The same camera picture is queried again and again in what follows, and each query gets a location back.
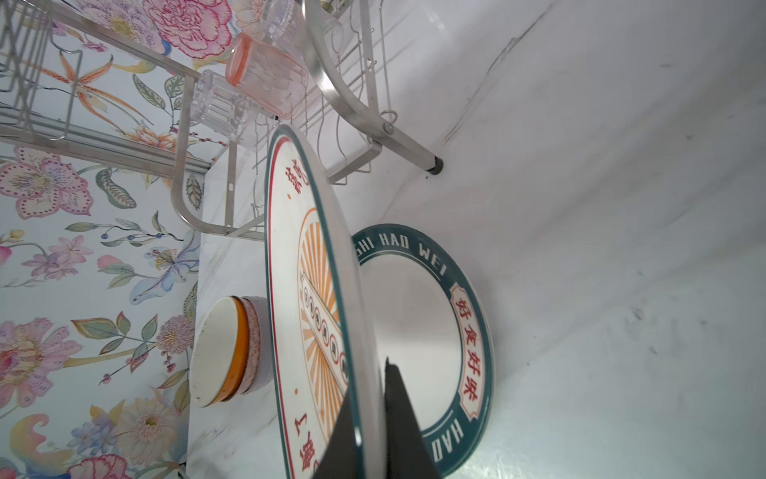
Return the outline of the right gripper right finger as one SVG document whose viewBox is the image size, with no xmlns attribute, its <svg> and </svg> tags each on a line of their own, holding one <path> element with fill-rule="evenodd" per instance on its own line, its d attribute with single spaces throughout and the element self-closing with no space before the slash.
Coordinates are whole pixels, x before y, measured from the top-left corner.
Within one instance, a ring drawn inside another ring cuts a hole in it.
<svg viewBox="0 0 766 479">
<path fill-rule="evenodd" d="M 399 368 L 386 361 L 387 478 L 440 478 L 430 459 Z"/>
</svg>

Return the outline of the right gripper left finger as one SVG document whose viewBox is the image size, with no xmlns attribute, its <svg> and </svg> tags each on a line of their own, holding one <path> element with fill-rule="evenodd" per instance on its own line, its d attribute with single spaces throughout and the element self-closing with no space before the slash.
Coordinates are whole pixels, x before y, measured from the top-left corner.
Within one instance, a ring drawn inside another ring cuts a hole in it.
<svg viewBox="0 0 766 479">
<path fill-rule="evenodd" d="M 355 479 L 357 444 L 350 394 L 346 393 L 330 437 L 313 479 Z"/>
</svg>

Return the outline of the orange patterned plate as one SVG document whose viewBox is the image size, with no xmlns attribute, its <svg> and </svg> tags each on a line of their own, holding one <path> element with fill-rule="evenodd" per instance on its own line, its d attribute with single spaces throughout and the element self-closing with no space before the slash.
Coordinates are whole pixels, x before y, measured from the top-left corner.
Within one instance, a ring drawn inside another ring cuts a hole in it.
<svg viewBox="0 0 766 479">
<path fill-rule="evenodd" d="M 342 417 L 353 476 L 383 478 L 380 366 L 343 211 L 307 137 L 291 125 L 269 141 L 265 267 L 285 471 L 311 478 Z"/>
</svg>

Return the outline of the dark-rimmed lettered plate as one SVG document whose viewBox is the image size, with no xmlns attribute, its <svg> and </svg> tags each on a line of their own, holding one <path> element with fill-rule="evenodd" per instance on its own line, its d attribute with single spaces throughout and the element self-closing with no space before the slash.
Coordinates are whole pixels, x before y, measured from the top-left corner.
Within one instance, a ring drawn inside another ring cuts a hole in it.
<svg viewBox="0 0 766 479">
<path fill-rule="evenodd" d="M 397 366 L 429 458 L 457 472 L 474 454 L 493 407 L 489 323 L 470 279 L 434 239 L 398 224 L 353 236 L 378 357 Z"/>
</svg>

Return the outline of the orange bowl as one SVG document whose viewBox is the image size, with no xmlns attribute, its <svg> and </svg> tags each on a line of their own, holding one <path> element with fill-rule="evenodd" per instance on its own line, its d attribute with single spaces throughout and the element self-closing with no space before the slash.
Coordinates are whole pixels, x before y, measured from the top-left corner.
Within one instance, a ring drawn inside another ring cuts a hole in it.
<svg viewBox="0 0 766 479">
<path fill-rule="evenodd" d="M 223 297 L 209 311 L 193 347 L 193 404 L 205 408 L 231 399 L 245 376 L 248 355 L 249 321 L 243 304 Z"/>
</svg>

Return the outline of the red floral patterned bowl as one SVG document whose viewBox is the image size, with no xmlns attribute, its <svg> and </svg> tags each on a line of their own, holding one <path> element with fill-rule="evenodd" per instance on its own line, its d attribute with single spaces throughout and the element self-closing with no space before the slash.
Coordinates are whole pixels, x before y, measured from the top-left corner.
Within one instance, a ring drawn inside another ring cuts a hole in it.
<svg viewBox="0 0 766 479">
<path fill-rule="evenodd" d="M 240 297 L 239 300 L 249 324 L 247 364 L 237 391 L 239 395 L 245 395 L 262 389 L 273 380 L 272 332 L 267 299 Z"/>
</svg>

